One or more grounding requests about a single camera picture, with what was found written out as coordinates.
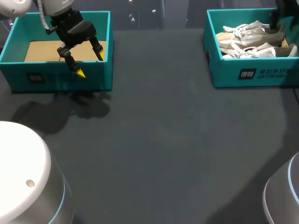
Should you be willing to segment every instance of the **cardboard box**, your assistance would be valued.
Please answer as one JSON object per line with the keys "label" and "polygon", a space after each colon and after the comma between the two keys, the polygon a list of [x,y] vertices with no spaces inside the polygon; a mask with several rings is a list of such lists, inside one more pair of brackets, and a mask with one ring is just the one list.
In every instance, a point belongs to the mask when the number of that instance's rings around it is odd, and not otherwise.
{"label": "cardboard box", "polygon": [[14,92],[100,91],[112,88],[114,39],[111,14],[81,12],[92,21],[103,45],[99,61],[90,42],[71,49],[73,58],[86,78],[70,72],[57,48],[62,44],[56,33],[47,35],[39,13],[28,13],[15,20],[0,55],[0,70]]}
{"label": "cardboard box", "polygon": [[[100,53],[103,60],[106,54],[106,41],[99,41],[103,46],[103,51]],[[61,46],[61,41],[32,41],[30,42],[25,62],[60,62],[64,58],[60,57],[57,53],[57,48]],[[44,54],[40,54],[40,49],[43,49]],[[97,61],[90,42],[83,42],[78,44],[70,50],[72,57],[75,61]]]}
{"label": "cardboard box", "polygon": [[[223,26],[237,27],[256,20],[270,23],[274,9],[208,10],[204,30],[204,48],[214,87],[299,86],[299,57],[223,59],[216,33]],[[286,41],[299,46],[299,29],[291,31],[292,18],[286,23]]]}

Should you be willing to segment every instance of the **printed logo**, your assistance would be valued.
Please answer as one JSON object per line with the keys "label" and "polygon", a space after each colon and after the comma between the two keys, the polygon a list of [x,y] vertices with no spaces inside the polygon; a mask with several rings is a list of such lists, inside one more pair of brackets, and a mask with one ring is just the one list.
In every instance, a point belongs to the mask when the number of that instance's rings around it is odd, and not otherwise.
{"label": "printed logo", "polygon": [[31,83],[44,83],[43,76],[40,72],[29,72],[26,73],[28,80]]}
{"label": "printed logo", "polygon": [[238,79],[253,79],[256,69],[241,69]]}

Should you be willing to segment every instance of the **teal box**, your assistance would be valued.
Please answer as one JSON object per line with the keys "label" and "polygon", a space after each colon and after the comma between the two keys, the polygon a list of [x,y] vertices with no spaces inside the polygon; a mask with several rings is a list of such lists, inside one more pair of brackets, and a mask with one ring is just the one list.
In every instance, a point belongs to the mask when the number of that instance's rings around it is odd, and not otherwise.
{"label": "teal box", "polygon": [[114,39],[109,11],[81,12],[93,22],[99,41],[106,41],[104,61],[77,61],[86,79],[70,72],[65,62],[24,62],[31,41],[59,41],[46,34],[39,13],[17,18],[0,56],[0,70],[13,92],[100,91],[112,88]]}
{"label": "teal box", "polygon": [[[273,10],[269,8],[207,11],[203,42],[214,87],[299,86],[299,57],[222,58],[216,33],[223,32],[223,26],[234,28],[256,20],[269,24]],[[298,27],[290,30],[292,17],[281,21],[287,25],[288,44],[295,43],[299,46]],[[250,76],[241,76],[243,72]]]}

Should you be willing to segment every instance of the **gray table surface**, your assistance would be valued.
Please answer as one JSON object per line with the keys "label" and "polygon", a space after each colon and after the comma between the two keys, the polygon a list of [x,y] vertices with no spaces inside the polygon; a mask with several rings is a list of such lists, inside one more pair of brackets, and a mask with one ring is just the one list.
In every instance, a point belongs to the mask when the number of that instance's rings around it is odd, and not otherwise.
{"label": "gray table surface", "polygon": [[94,99],[11,94],[0,119],[36,130],[77,224],[264,224],[262,190],[299,151],[292,89],[215,89],[203,30],[118,31],[114,86]]}

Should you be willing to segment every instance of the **white sneaker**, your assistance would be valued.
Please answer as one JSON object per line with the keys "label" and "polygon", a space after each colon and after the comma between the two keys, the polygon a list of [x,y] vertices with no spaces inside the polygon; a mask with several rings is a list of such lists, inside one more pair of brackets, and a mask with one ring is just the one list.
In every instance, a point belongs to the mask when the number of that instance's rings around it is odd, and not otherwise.
{"label": "white sneaker", "polygon": [[240,49],[258,47],[263,43],[278,46],[285,38],[285,24],[278,24],[278,32],[270,29],[269,24],[255,21],[251,24],[242,24],[236,28],[223,26],[225,32],[216,35],[220,50],[226,54],[234,54],[236,50],[232,43]]}
{"label": "white sneaker", "polygon": [[237,53],[222,56],[223,58],[257,58],[257,57],[296,57],[297,46],[290,44],[286,48],[277,48],[264,43],[259,47],[249,47],[240,49],[237,45],[232,44]]}

